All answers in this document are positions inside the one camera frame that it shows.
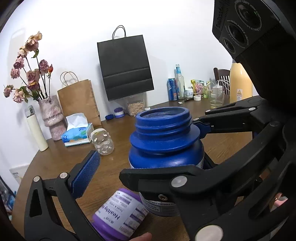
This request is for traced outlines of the person's left hand thumb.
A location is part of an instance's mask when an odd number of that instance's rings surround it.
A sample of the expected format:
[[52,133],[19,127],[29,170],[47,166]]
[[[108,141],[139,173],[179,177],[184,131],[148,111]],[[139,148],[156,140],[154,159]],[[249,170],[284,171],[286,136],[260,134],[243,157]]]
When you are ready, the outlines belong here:
[[151,241],[151,240],[152,240],[152,234],[150,232],[146,232],[143,235],[132,238],[130,241]]

